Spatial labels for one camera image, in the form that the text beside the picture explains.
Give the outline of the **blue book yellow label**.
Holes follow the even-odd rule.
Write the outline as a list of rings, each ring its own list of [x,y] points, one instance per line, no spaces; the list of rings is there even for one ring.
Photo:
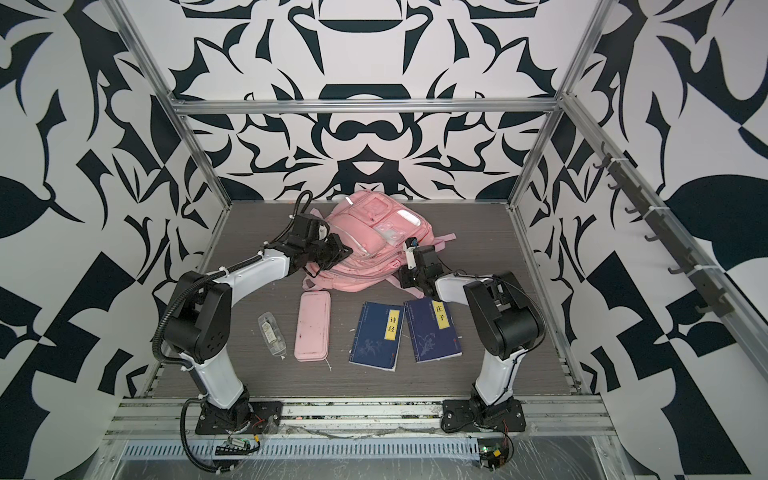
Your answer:
[[[365,302],[355,331],[349,362],[383,371],[395,371],[404,322],[403,305]]]

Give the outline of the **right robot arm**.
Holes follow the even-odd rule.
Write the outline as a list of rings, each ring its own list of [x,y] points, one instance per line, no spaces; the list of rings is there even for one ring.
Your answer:
[[[469,308],[485,348],[473,401],[482,412],[499,409],[513,398],[513,383],[525,355],[546,336],[536,303],[510,271],[474,275],[448,271],[433,245],[404,248],[406,264],[396,278],[443,304]]]

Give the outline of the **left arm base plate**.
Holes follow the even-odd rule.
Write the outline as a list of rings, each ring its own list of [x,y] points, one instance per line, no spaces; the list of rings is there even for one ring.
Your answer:
[[[195,427],[197,435],[268,434],[281,423],[281,401],[237,402],[230,409],[221,409],[204,402]]]

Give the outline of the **purple book yellow label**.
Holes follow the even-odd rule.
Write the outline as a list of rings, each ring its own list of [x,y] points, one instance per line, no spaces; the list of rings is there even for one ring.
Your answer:
[[[417,363],[462,355],[452,316],[444,302],[425,297],[407,301],[404,307]]]

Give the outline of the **pink student backpack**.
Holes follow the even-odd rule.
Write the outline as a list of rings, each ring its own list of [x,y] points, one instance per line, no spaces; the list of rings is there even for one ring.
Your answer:
[[[453,233],[435,235],[423,216],[377,191],[361,190],[345,197],[324,220],[352,254],[329,270],[321,271],[316,263],[309,263],[302,282],[306,292],[356,293],[383,281],[399,287],[396,273],[408,265],[409,238],[420,246],[433,246],[437,252],[456,239]]]

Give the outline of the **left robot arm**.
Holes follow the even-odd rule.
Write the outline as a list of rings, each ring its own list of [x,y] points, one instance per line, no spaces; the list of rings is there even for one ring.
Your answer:
[[[234,410],[247,394],[227,353],[233,306],[310,264],[329,270],[352,253],[326,221],[295,214],[285,232],[254,256],[209,273],[182,275],[153,334],[154,357],[188,371],[208,405]]]

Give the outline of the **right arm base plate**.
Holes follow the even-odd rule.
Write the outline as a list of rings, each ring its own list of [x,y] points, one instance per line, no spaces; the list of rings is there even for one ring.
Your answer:
[[[498,405],[485,406],[480,400],[444,400],[440,428],[445,433],[457,432],[524,432],[527,422],[521,403],[510,398]]]

